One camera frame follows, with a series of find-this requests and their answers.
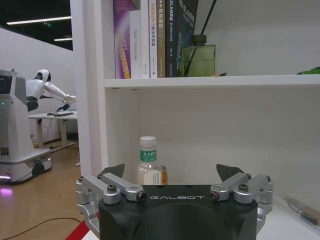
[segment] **bottle cap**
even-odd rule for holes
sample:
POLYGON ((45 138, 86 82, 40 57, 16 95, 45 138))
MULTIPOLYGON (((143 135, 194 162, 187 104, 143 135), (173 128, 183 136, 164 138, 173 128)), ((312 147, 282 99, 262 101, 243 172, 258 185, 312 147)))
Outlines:
POLYGON ((142 136, 140 137, 140 146, 144 148, 153 147, 157 144, 155 136, 142 136))
POLYGON ((207 36, 204 34, 193 35, 191 39, 194 46, 204 46, 207 43, 207 36))

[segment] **green object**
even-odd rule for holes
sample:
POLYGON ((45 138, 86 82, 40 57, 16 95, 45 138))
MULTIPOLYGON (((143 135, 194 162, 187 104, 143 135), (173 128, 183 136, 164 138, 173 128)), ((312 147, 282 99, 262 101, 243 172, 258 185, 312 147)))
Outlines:
POLYGON ((315 67, 311 70, 307 70, 307 71, 301 71, 298 73, 299 75, 305 75, 305 74, 320 74, 320 66, 315 67))
POLYGON ((215 74, 216 45, 206 45, 207 36, 192 36, 193 46, 182 48, 181 77, 212 77, 215 74))
POLYGON ((157 160, 157 150, 140 150, 140 160, 142 162, 153 162, 157 160))
POLYGON ((43 25, 45 25, 45 26, 47 26, 47 27, 49 27, 49 28, 52 27, 51 23, 50 23, 50 22, 47 22, 47 21, 44 21, 44 22, 43 22, 43 25))

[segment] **white book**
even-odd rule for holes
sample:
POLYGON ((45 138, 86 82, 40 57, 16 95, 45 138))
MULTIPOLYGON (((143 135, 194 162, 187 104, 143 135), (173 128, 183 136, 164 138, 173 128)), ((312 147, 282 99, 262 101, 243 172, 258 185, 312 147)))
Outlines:
POLYGON ((140 0, 141 9, 141 64, 142 78, 150 78, 150 52, 149 52, 149 1, 140 0))
POLYGON ((129 12, 130 25, 130 65, 131 78, 142 78, 141 63, 141 11, 135 10, 129 12))
POLYGON ((150 77, 158 77, 157 0, 149 0, 150 77))

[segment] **black reed stick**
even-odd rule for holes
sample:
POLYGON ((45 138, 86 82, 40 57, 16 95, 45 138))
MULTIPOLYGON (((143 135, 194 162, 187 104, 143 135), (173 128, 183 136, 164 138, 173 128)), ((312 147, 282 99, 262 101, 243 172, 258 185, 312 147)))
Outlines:
MULTIPOLYGON (((203 25, 203 28, 202 28, 202 30, 201 30, 201 33, 200 33, 201 35, 204 34, 204 32, 205 32, 205 30, 206 30, 206 27, 207 27, 207 24, 208 24, 209 19, 210 19, 210 17, 211 17, 212 11, 213 11, 214 8, 215 8, 216 2, 217 2, 217 0, 213 0, 213 3, 212 3, 211 8, 210 8, 210 11, 209 11, 208 15, 206 16, 206 20, 205 20, 204 25, 203 25)), ((193 51, 193 53, 192 53, 192 55, 191 55, 191 58, 190 58, 190 60, 189 60, 189 62, 188 62, 188 65, 186 66, 185 73, 184 73, 184 76, 185 76, 185 77, 186 77, 186 76, 188 75, 188 73, 189 73, 190 66, 191 66, 192 60, 193 60, 194 57, 195 57, 196 51, 197 51, 197 48, 194 49, 194 51, 193 51)))

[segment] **ceiling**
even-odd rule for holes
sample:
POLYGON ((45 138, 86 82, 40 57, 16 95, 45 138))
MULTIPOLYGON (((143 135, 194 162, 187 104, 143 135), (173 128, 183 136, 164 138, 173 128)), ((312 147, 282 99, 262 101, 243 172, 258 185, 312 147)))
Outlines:
POLYGON ((71 19, 8 25, 7 22, 70 16, 70 0, 0 0, 0 27, 72 50, 71 19))

